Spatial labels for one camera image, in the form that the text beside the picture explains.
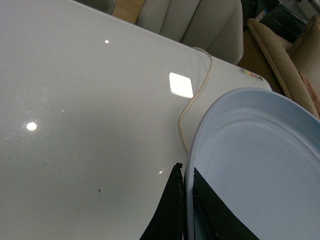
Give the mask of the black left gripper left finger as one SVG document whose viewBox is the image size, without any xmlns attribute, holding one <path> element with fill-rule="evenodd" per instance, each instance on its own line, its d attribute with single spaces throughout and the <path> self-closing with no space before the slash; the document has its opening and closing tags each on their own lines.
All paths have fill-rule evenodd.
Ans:
<svg viewBox="0 0 320 240">
<path fill-rule="evenodd" d="M 182 163 L 169 175 L 156 211 L 140 237 L 142 240 L 181 240 L 184 229 L 185 188 Z"/>
</svg>

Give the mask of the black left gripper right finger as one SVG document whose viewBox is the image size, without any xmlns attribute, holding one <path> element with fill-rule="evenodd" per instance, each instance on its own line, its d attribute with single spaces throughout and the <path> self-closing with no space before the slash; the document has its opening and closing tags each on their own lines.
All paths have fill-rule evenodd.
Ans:
<svg viewBox="0 0 320 240">
<path fill-rule="evenodd" d="M 192 193 L 208 240 L 258 239 L 232 213 L 196 168 L 193 175 Z"/>
</svg>

